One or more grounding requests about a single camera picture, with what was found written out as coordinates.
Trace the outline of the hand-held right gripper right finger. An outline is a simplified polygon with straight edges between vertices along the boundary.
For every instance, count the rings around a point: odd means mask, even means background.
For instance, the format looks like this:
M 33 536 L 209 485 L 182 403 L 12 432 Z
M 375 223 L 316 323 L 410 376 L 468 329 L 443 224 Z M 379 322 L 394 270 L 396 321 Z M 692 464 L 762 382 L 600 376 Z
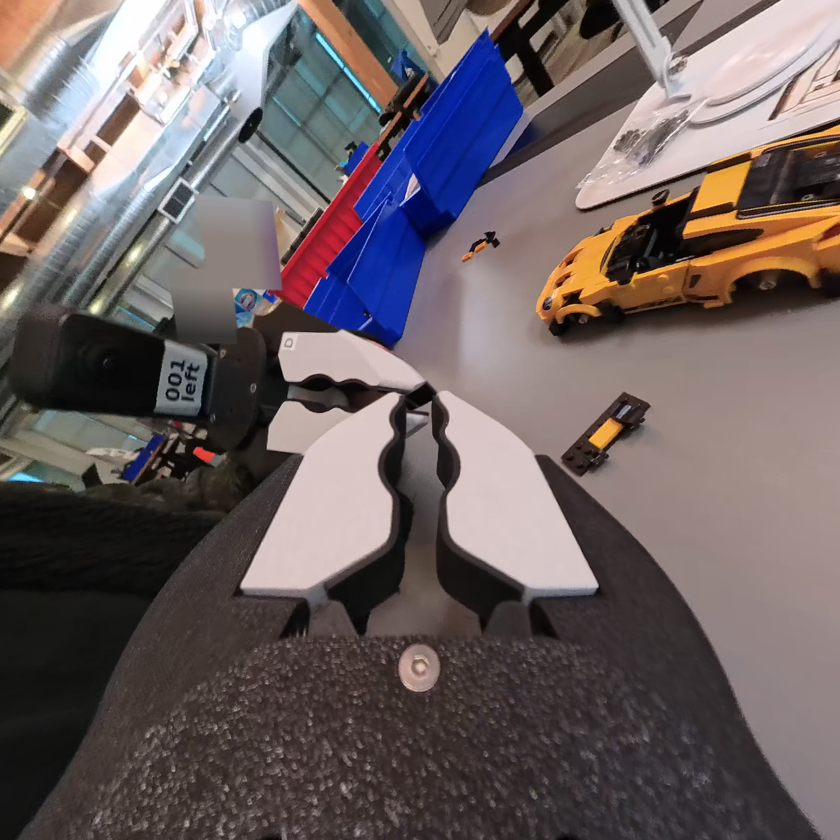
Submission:
M 455 599 L 588 596 L 598 582 L 517 435 L 452 392 L 433 401 L 443 487 L 437 576 Z

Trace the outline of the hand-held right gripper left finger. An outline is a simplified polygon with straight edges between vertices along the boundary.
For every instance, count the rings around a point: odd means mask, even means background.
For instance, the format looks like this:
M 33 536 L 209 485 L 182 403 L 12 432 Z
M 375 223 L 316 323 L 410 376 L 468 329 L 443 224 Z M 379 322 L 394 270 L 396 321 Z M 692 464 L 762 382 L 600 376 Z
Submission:
M 304 453 L 240 584 L 245 595 L 324 602 L 328 590 L 393 546 L 396 494 L 384 456 L 402 441 L 404 398 L 388 393 Z

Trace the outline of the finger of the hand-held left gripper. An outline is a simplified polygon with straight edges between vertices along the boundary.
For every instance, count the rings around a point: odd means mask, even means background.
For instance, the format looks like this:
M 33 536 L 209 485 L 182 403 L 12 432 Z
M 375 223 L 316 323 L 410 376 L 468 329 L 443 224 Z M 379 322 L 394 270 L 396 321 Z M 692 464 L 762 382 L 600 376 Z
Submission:
M 349 331 L 285 332 L 277 358 L 285 381 L 310 391 L 360 387 L 410 394 L 427 382 L 380 344 Z
M 286 401 L 280 405 L 268 425 L 267 450 L 285 455 L 301 455 L 351 414 L 384 396 L 387 396 L 386 392 L 356 386 L 341 389 L 329 385 L 314 390 L 302 385 L 291 385 Z

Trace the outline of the black yellow lego plate assembly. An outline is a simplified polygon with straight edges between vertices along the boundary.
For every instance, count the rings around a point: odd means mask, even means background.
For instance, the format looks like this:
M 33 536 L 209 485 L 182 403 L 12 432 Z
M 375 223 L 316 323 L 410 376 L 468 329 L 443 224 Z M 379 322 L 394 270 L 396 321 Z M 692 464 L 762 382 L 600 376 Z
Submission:
M 649 408 L 648 402 L 622 393 L 565 451 L 561 464 L 577 476 L 600 468 L 611 447 L 645 423 Z

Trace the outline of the person's left forearm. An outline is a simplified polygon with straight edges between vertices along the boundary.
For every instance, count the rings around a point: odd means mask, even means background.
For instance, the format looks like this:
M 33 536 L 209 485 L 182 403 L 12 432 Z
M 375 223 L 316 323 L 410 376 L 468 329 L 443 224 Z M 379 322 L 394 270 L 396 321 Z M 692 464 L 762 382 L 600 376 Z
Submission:
M 185 479 L 164 477 L 141 486 L 101 485 L 79 495 L 155 511 L 205 512 L 223 516 L 236 509 L 257 486 L 257 479 L 245 465 L 225 458 L 220 466 L 198 467 Z

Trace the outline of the yellow lego car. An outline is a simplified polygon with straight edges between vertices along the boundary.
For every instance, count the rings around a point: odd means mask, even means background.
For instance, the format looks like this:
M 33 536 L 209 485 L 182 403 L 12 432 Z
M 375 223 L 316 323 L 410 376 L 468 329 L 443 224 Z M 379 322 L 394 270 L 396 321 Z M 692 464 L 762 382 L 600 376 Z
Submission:
M 690 193 L 652 197 L 583 238 L 535 306 L 557 338 L 589 322 L 681 305 L 732 303 L 800 278 L 839 294 L 838 124 L 715 161 Z

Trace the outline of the bag of small lego parts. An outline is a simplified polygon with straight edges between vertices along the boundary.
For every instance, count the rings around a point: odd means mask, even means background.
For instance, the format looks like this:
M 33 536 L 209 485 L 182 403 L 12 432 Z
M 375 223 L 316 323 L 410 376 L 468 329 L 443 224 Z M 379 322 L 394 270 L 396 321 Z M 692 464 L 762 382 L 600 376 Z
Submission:
M 668 100 L 653 111 L 631 117 L 578 188 L 613 186 L 643 171 L 686 130 L 704 105 L 701 99 Z

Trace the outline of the lego sticker sheet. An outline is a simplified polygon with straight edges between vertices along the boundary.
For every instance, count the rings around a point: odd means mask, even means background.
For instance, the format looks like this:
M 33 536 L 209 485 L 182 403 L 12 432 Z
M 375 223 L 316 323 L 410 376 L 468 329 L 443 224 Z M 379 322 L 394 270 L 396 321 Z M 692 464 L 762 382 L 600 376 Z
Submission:
M 834 109 L 839 103 L 839 65 L 836 56 L 808 67 L 783 89 L 769 121 L 789 119 L 818 109 Z

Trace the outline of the red storage bin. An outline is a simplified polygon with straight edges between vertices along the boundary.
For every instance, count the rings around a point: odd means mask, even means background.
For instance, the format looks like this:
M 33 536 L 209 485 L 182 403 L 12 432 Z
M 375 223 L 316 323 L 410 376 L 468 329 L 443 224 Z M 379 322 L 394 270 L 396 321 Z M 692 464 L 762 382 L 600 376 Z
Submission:
M 350 161 L 354 167 L 347 180 L 315 222 L 308 225 L 301 241 L 295 243 L 281 269 L 278 294 L 284 302 L 303 308 L 320 279 L 327 276 L 328 266 L 361 228 L 362 220 L 354 206 L 382 165 L 379 149 L 380 143 L 375 141 L 353 152 Z

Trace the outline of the stack of blue storage bins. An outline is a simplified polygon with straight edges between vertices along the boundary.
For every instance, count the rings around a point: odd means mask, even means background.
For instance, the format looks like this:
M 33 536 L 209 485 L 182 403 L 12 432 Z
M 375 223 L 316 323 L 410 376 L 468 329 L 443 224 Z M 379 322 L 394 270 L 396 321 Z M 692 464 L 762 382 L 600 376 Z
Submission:
M 393 346 L 403 336 L 428 240 L 461 214 L 522 114 L 485 31 L 354 205 L 362 226 L 329 263 L 304 312 Z

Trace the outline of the person's dark clothed torso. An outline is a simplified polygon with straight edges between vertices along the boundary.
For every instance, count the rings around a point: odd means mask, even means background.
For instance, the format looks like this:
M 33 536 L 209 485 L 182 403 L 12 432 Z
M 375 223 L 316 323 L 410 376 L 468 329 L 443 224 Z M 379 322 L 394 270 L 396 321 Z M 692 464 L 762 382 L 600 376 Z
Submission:
M 1 837 L 16 838 L 73 759 L 153 599 L 233 507 L 157 489 L 3 482 Z

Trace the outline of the white stand base board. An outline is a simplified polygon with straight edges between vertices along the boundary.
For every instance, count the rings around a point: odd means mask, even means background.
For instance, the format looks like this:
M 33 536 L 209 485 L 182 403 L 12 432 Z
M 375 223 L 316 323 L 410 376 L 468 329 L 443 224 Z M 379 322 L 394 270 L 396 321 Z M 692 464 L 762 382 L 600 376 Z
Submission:
M 703 81 L 728 58 L 742 50 L 743 43 L 750 45 L 786 23 L 796 25 L 817 15 L 838 18 L 838 2 L 776 2 L 750 16 L 683 58 L 685 65 L 679 74 L 683 93 L 681 97 L 667 98 L 655 83 L 637 101 L 616 136 L 628 127 L 631 117 L 653 111 L 668 100 L 692 101 Z M 830 56 L 836 56 L 835 60 L 838 60 L 838 43 L 811 67 L 819 66 Z M 838 123 L 838 107 L 815 109 L 789 119 L 770 122 L 769 116 L 784 88 L 731 119 L 706 126 L 690 124 L 646 169 L 616 185 L 593 185 L 579 189 L 575 205 L 582 211 L 588 211 L 699 172 L 711 163 L 732 155 Z

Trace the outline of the clear stand rod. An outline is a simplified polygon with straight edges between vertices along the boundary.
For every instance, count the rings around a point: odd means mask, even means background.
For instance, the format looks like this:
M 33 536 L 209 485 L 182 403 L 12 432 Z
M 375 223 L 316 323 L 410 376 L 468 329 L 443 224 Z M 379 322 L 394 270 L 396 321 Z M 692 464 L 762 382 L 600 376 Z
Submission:
M 681 92 L 679 74 L 685 65 L 660 31 L 645 1 L 613 1 L 624 26 L 633 36 L 645 66 L 667 98 L 678 98 Z

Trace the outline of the round clear lens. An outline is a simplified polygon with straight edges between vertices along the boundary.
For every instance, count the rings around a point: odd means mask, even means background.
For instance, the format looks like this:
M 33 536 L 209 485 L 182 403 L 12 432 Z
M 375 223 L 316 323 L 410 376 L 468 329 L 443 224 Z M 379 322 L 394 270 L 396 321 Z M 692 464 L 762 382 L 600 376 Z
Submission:
M 837 17 L 817 15 L 743 43 L 698 87 L 689 122 L 706 126 L 753 108 L 826 56 L 838 43 L 838 31 Z

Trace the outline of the silver ventilation duct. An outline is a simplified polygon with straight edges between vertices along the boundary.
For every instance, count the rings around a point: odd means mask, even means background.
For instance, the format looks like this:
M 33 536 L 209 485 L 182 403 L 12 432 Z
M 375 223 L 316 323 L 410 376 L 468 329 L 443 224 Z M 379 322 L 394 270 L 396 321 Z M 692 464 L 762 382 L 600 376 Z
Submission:
M 2 213 L 97 91 L 88 53 L 99 28 L 99 17 L 91 16 L 43 30 L 2 69 Z

